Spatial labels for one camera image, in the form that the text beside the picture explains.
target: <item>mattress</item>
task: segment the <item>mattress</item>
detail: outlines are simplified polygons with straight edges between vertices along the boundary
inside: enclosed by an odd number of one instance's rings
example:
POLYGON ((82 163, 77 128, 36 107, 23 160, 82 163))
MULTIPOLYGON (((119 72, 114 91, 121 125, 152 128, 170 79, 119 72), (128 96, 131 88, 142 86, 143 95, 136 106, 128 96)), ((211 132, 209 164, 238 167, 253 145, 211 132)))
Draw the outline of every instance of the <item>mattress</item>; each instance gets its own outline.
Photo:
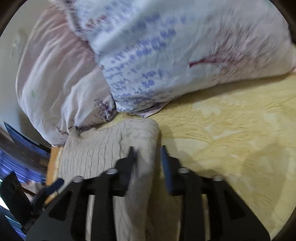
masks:
MULTIPOLYGON (((296 206, 295 89, 296 75, 219 85, 184 95, 150 117, 169 154, 202 176, 224 175, 271 238, 296 206)), ((100 129, 127 118, 139 117, 120 113, 100 129)), ((52 179, 59 158, 50 166, 52 179)), ((161 240, 174 240, 181 202, 168 197, 159 170, 157 164, 149 213, 161 240)))

